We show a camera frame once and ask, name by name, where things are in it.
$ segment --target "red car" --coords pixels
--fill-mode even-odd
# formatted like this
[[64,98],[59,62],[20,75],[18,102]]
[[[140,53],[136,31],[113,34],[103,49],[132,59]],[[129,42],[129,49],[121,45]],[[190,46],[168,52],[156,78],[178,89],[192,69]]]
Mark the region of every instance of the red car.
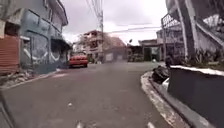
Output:
[[86,68],[88,67],[88,58],[84,52],[74,52],[71,54],[69,66],[73,67],[75,65],[83,65]]

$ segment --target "cloud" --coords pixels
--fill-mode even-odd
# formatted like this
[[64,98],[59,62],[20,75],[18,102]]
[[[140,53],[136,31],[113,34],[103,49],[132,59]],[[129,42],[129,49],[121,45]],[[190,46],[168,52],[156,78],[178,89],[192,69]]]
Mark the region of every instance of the cloud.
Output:
[[[69,19],[69,25],[64,28],[64,32],[69,33],[67,35],[81,34],[98,28],[96,17],[86,0],[61,1],[65,5]],[[147,23],[157,27],[160,26],[160,19],[167,13],[165,0],[103,0],[103,6],[105,31],[124,30],[130,27],[130,24]],[[156,30],[142,30],[116,35],[126,40],[156,38],[155,32]]]

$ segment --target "house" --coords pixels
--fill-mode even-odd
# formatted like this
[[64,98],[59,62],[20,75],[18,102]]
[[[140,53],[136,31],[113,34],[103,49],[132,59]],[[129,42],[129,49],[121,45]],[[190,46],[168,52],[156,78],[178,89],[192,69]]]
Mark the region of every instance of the house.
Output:
[[157,31],[157,42],[161,44],[161,59],[165,59],[168,54],[184,56],[184,41],[180,24],[166,27]]
[[126,58],[126,45],[123,41],[107,33],[97,30],[87,32],[81,37],[81,42],[88,56],[93,60],[112,62]]
[[152,61],[153,59],[160,61],[162,59],[162,44],[157,39],[139,41],[142,47],[144,61]]
[[66,61],[65,51],[70,46],[62,37],[62,28],[68,19],[60,0],[10,0],[2,5],[1,19],[19,26],[20,68],[42,74]]

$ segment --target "street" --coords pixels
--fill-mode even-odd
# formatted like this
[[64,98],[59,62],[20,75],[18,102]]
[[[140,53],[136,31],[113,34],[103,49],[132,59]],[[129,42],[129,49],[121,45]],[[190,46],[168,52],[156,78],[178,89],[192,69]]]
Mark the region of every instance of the street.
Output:
[[140,87],[156,63],[89,65],[4,91],[20,128],[156,128],[170,126]]

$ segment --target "concrete wall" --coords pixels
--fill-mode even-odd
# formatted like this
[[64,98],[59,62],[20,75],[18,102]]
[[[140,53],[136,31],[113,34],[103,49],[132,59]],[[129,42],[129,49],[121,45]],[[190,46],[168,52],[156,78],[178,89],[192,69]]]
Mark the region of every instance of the concrete wall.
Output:
[[[44,21],[39,15],[36,16],[38,21]],[[33,68],[36,73],[43,74],[56,70],[61,64],[60,53],[52,52],[51,49],[51,37],[58,36],[60,32],[50,23],[45,22],[47,26],[41,22],[37,23],[36,16],[26,9],[22,19],[20,35],[31,40],[28,43],[21,41],[20,64],[23,68]]]
[[48,19],[49,10],[44,6],[44,0],[11,0],[7,15],[11,15],[20,8],[27,8],[42,18]]
[[209,50],[215,52],[218,49],[217,45],[208,36],[205,36],[201,31],[197,32],[198,42],[195,44],[196,49]]
[[216,75],[205,71],[171,68],[168,92],[217,128],[223,128],[224,73]]

